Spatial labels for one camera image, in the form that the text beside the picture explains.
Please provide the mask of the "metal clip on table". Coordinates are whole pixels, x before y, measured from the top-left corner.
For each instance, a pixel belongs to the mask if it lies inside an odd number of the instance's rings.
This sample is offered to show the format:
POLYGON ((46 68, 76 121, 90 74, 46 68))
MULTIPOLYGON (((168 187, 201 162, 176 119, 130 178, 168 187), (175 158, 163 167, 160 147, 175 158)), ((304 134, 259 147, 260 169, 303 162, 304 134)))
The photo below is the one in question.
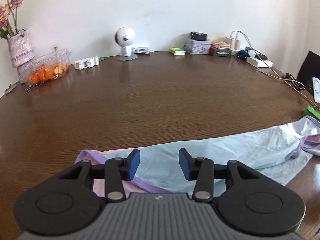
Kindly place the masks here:
POLYGON ((5 95, 10 94, 16 87, 17 87, 16 83, 10 84, 8 88, 4 91, 4 94, 5 95))

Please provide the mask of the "red green labelled box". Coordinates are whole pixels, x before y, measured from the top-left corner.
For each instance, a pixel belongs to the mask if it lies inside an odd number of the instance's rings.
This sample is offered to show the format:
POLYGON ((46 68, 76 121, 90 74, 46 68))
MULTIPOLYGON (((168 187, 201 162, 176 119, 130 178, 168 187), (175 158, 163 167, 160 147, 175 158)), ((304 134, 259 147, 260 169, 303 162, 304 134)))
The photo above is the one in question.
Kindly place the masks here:
POLYGON ((210 47, 209 51, 210 55, 217 57, 231 57, 232 51, 230 49, 219 49, 210 47))

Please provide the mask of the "pink and blue garment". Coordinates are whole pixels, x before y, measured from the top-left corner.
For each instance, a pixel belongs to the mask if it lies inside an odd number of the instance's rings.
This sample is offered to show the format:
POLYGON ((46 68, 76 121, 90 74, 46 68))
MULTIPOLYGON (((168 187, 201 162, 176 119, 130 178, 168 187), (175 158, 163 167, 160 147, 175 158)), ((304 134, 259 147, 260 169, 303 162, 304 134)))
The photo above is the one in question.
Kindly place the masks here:
POLYGON ((319 121, 305 116, 296 122, 253 132, 141 147, 140 165, 134 179, 123 182, 125 194, 192 194, 195 182, 184 178, 178 163, 178 152, 182 148, 194 158, 205 157, 215 164, 240 161, 287 185, 313 155, 319 155, 319 121))

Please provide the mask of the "snack packet on box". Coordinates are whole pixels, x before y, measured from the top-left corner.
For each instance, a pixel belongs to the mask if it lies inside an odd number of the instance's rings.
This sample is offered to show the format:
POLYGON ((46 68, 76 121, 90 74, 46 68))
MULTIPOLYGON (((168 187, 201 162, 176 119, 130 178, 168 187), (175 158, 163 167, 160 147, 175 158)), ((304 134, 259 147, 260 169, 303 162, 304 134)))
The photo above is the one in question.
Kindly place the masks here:
POLYGON ((224 41, 212 43, 211 46, 216 49, 230 49, 231 45, 224 41))

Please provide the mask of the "white small box device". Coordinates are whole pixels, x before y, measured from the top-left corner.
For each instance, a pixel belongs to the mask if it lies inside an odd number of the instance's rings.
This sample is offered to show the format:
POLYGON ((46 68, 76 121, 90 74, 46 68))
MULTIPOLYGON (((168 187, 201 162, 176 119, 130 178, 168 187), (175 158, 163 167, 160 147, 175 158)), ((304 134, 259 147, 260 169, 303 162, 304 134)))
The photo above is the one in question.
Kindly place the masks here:
POLYGON ((149 46, 133 46, 132 52, 134 54, 147 54, 150 53, 150 47, 149 46))

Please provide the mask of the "white phone on stand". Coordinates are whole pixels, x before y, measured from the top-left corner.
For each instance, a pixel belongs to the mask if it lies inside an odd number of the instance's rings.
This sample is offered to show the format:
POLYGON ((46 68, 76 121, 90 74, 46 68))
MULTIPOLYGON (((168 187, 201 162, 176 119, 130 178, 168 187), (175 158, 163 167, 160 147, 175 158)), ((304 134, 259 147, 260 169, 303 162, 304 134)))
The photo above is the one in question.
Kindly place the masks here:
POLYGON ((320 80, 318 78, 312 78, 312 87, 314 101, 320 103, 320 80))

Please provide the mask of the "white plastic clip holder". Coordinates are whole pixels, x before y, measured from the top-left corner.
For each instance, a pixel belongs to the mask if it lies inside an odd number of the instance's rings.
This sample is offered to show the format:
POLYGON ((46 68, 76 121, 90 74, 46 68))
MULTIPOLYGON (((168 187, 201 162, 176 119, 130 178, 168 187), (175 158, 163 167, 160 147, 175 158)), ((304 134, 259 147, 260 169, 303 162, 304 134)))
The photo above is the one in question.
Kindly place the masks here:
POLYGON ((99 65, 99 57, 95 56, 95 57, 78 60, 78 61, 75 61, 73 65, 76 70, 92 68, 99 65))

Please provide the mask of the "clear plastic fruit box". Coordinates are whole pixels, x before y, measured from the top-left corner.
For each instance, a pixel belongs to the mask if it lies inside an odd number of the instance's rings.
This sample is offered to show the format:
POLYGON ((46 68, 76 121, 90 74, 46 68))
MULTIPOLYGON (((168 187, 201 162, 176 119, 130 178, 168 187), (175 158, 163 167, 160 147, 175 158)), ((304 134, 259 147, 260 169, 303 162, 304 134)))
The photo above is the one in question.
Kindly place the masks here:
POLYGON ((52 53, 32 59, 17 68, 20 83, 33 86, 62 77, 69 68, 70 55, 69 49, 55 49, 52 53))

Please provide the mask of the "green tissue pack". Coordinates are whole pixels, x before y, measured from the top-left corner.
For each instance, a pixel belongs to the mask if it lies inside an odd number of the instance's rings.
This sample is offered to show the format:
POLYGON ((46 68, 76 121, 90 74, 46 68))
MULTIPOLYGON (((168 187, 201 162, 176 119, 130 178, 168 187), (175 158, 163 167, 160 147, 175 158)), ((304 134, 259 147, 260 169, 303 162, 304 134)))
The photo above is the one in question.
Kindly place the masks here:
POLYGON ((172 55, 175 55, 175 56, 182 56, 182 55, 186 54, 186 51, 184 49, 177 48, 177 47, 169 48, 169 52, 172 53, 172 55))

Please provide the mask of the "lilac wrapped flower vase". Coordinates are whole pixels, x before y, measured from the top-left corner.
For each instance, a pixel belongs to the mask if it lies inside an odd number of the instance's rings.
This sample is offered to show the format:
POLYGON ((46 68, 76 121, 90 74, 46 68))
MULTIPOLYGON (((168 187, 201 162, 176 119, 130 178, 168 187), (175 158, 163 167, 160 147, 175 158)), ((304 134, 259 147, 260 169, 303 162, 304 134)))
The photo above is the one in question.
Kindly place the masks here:
POLYGON ((11 63, 14 68, 29 62, 35 57, 33 45, 26 29, 18 31, 8 41, 11 63))

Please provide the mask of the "white wall charger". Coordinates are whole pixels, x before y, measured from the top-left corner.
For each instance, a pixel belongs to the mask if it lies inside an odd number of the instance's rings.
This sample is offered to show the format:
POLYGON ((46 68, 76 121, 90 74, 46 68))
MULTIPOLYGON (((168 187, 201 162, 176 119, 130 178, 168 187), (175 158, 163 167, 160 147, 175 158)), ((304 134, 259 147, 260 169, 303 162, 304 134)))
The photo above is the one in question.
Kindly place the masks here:
POLYGON ((231 55, 235 56, 240 51, 241 41, 236 37, 226 37, 225 42, 230 45, 231 55))

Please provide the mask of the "grey metal tin box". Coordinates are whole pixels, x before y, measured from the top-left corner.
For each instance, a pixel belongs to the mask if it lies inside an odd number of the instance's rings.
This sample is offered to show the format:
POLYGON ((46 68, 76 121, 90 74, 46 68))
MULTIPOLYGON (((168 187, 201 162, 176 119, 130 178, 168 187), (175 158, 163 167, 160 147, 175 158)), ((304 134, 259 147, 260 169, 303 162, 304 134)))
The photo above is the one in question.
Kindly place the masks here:
POLYGON ((210 46, 211 46, 210 41, 198 41, 198 40, 187 39, 183 48, 189 54, 209 55, 210 46))

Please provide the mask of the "white power strip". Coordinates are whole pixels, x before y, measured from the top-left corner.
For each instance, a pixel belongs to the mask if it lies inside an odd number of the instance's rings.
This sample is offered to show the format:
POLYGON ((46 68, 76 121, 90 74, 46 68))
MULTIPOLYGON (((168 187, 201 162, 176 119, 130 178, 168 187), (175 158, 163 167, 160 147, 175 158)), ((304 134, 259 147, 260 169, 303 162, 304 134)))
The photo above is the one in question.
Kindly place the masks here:
POLYGON ((273 67, 273 62, 270 60, 260 60, 255 57, 248 57, 246 59, 246 62, 252 66, 258 67, 258 68, 267 68, 267 67, 273 67))

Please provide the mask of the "green small object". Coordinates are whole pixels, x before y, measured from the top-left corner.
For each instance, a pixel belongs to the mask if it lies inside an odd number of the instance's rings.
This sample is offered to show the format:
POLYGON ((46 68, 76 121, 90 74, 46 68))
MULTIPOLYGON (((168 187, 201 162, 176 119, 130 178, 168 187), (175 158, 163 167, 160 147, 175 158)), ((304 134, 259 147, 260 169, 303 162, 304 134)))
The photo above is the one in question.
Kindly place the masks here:
POLYGON ((317 119, 318 121, 320 121, 320 113, 318 111, 316 111, 312 106, 307 105, 305 111, 304 111, 304 115, 305 116, 311 116, 315 119, 317 119))

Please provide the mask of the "black charger on tin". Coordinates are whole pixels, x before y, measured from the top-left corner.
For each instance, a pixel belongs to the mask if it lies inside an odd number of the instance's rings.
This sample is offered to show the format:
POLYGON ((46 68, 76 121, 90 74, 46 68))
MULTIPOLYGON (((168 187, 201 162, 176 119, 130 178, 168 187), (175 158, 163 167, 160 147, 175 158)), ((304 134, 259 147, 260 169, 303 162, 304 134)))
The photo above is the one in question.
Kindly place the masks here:
POLYGON ((206 41, 207 40, 207 34, 199 33, 199 32, 191 32, 190 33, 190 39, 196 40, 196 41, 206 41))

